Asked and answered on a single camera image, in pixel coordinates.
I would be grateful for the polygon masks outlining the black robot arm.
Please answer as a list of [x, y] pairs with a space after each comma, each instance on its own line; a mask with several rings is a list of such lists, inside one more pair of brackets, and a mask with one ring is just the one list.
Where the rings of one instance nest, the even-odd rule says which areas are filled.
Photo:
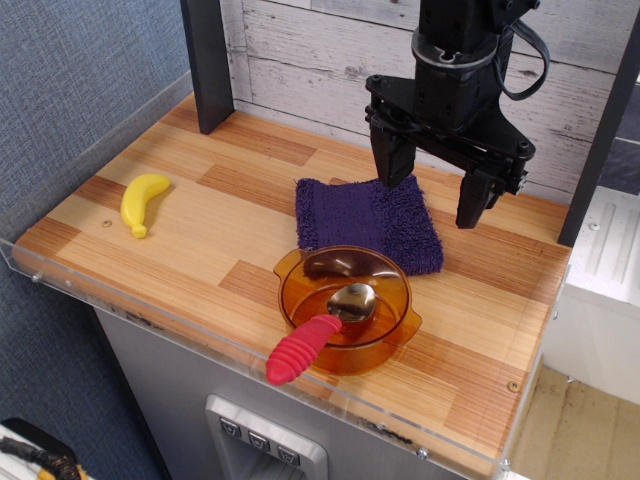
[[513, 38], [536, 50], [545, 67], [545, 42], [522, 17], [536, 1], [423, 1], [411, 49], [411, 78], [372, 75], [366, 107], [377, 174], [396, 188], [424, 150], [464, 171], [456, 225], [472, 229], [505, 193], [518, 194], [536, 153], [534, 144], [501, 111], [500, 98], [535, 94], [540, 76], [522, 92], [510, 91], [506, 72]]

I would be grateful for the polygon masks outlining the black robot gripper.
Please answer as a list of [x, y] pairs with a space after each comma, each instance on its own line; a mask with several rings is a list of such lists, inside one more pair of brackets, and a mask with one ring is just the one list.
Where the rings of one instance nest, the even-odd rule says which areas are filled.
[[366, 81], [370, 142], [379, 180], [394, 189], [424, 150], [464, 171], [456, 225], [473, 229], [504, 193], [518, 194], [534, 144], [501, 111], [500, 98], [536, 91], [506, 88], [509, 42], [483, 42], [471, 51], [415, 42], [411, 78], [372, 75]]

